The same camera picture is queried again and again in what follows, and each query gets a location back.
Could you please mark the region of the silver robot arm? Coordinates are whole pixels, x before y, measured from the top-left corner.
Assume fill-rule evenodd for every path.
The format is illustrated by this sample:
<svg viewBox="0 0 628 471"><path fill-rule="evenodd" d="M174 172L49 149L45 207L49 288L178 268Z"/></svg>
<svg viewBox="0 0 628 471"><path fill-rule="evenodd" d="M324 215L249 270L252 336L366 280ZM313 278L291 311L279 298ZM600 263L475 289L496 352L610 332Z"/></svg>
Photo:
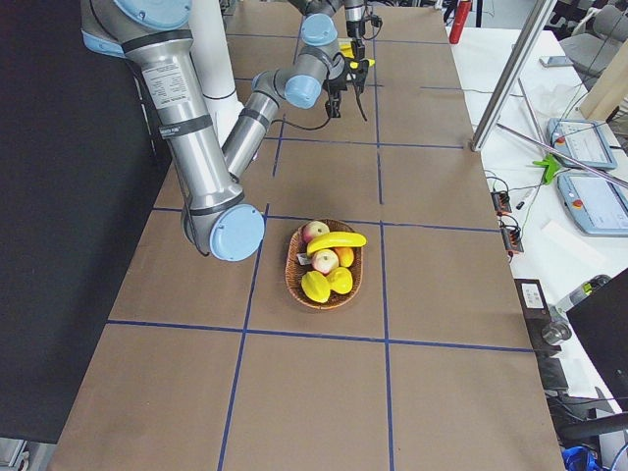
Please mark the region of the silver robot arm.
<svg viewBox="0 0 628 471"><path fill-rule="evenodd" d="M303 47L286 68L259 74L236 96L216 1L84 1L85 46L134 63L160 120L183 194L183 230L203 255L237 262L265 233L239 179L280 105L311 108L326 80L344 74L333 17L339 1L299 1Z"/></svg>
<svg viewBox="0 0 628 471"><path fill-rule="evenodd" d="M348 36L351 38L351 51L356 61L365 58L365 22L366 6L359 0L288 0L303 16L325 14L333 17L340 9L344 9L345 24Z"/></svg>

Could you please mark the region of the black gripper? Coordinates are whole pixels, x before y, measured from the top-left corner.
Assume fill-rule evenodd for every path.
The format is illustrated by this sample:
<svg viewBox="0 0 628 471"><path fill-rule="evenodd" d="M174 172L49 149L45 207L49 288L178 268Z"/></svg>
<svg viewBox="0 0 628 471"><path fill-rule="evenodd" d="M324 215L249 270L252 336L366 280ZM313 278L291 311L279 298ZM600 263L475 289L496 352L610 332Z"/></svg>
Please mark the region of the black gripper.
<svg viewBox="0 0 628 471"><path fill-rule="evenodd" d="M348 43L348 59L351 61L364 59L363 22L361 20L345 22L347 35L351 38Z"/></svg>
<svg viewBox="0 0 628 471"><path fill-rule="evenodd" d="M336 58L330 75L323 82L323 89L328 98L325 108L329 117L341 117L341 93L347 90L347 75L346 59Z"/></svg>

